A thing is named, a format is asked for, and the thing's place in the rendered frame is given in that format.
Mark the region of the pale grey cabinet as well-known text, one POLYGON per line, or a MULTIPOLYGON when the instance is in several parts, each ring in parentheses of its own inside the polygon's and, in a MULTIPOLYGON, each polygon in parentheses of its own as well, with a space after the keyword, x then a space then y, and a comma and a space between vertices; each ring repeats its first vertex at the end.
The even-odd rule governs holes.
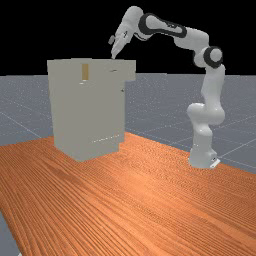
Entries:
POLYGON ((54 146, 77 161, 119 150, 125 133, 125 83, 134 60, 47 62, 54 146))

